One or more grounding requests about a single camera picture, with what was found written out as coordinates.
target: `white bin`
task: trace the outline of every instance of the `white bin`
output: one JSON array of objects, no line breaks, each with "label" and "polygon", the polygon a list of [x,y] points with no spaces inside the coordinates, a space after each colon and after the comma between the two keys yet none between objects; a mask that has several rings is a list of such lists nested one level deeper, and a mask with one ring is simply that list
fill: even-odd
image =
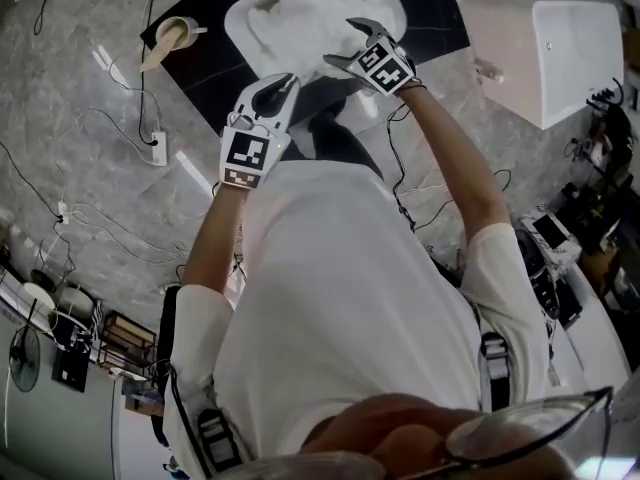
[{"label": "white bin", "polygon": [[573,0],[464,0],[487,97],[543,130],[623,83],[616,8]]}]

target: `white t-shirt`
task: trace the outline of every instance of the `white t-shirt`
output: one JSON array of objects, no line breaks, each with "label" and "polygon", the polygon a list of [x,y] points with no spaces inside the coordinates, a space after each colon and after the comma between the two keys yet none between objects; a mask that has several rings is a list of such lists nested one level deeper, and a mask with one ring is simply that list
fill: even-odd
[{"label": "white t-shirt", "polygon": [[[382,393],[479,409],[474,313],[370,169],[277,165],[247,200],[243,234],[249,280],[235,313],[208,288],[182,288],[171,362],[181,393],[213,374],[257,456],[296,453],[315,425]],[[462,291],[509,344],[512,402],[542,396],[545,324],[511,226],[473,237]],[[167,438],[195,474],[169,391],[165,400]]]}]

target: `wall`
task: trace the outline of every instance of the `wall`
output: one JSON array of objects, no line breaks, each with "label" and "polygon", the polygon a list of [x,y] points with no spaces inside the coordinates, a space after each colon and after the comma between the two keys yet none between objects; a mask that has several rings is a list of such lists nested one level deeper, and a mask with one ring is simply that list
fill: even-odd
[{"label": "wall", "polygon": [[158,443],[148,416],[124,409],[121,397],[119,451],[121,480],[158,480],[168,478],[162,465],[171,452]]},{"label": "wall", "polygon": [[[0,425],[0,453],[16,464],[28,465],[48,480],[112,480],[113,393],[114,388],[119,392],[120,383],[114,383],[104,370],[95,366],[90,366],[85,393],[51,380],[56,349],[48,338],[41,336],[38,382],[30,393],[21,393],[7,377],[9,344],[17,328],[18,324],[7,318],[6,309],[0,311],[3,401],[9,382],[7,434]],[[119,406],[114,420],[116,435],[118,411]]]}]

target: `paper cup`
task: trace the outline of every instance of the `paper cup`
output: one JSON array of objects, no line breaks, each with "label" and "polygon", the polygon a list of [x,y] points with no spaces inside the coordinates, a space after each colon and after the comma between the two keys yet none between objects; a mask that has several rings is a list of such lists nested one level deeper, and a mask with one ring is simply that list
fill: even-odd
[{"label": "paper cup", "polygon": [[160,38],[174,25],[183,26],[187,34],[182,41],[177,43],[171,49],[171,51],[188,48],[193,43],[195,43],[196,39],[198,39],[198,34],[207,32],[207,28],[198,27],[198,22],[193,18],[187,18],[185,16],[174,16],[172,18],[167,18],[162,23],[160,23],[160,25],[158,25],[158,28],[156,29],[156,43],[160,41]]}]

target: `gray floor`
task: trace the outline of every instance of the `gray floor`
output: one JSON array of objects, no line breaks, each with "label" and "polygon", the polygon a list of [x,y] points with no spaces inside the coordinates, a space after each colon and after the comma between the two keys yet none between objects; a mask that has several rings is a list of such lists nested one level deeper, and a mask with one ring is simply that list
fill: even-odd
[{"label": "gray floor", "polygon": [[[117,57],[125,79],[137,86],[138,32],[146,1],[50,0],[42,34],[34,37],[33,22],[41,0],[17,4],[0,0],[0,128],[2,142],[21,171],[54,210],[64,195],[68,208],[78,212],[75,218],[111,233],[83,226],[74,218],[68,226],[56,227],[70,242],[77,266],[69,279],[104,298],[109,308],[157,329],[162,288],[176,281],[175,268],[186,259],[180,251],[190,247],[210,202],[175,155],[181,151],[213,184],[218,137],[162,69],[147,79],[169,136],[167,167],[143,163],[95,111],[86,111],[78,126],[72,126],[74,116],[95,107],[108,112],[137,139],[138,95],[114,84],[97,59],[104,52]],[[154,15],[177,1],[156,0]],[[420,66],[419,75],[468,131],[494,170],[512,170],[506,196],[513,214],[549,201],[569,180],[584,179],[587,173],[566,160],[563,149],[572,136],[585,133],[588,112],[541,132],[483,98],[472,58],[470,50],[460,51]],[[380,100],[380,116],[370,119],[350,99],[340,118],[359,135],[391,184],[399,171],[384,118],[396,105],[396,101]],[[152,128],[156,119],[153,105],[146,114]],[[293,135],[301,149],[312,154],[302,128],[297,127]],[[393,138],[407,167],[400,192],[436,185],[402,196],[418,224],[426,223],[449,194],[445,187],[437,186],[442,183],[441,175],[415,121],[409,118],[395,124]],[[500,183],[506,182],[505,173],[499,176]],[[92,205],[114,222],[78,203]],[[55,219],[20,180],[4,152],[0,153],[0,219],[21,230],[13,238],[13,251],[23,268],[40,265],[35,253],[43,241],[47,268],[63,272],[67,247],[53,233]],[[434,254],[451,262],[461,232],[459,215],[451,204],[418,236],[425,246],[433,247]],[[25,246],[25,237],[35,248]]]}]

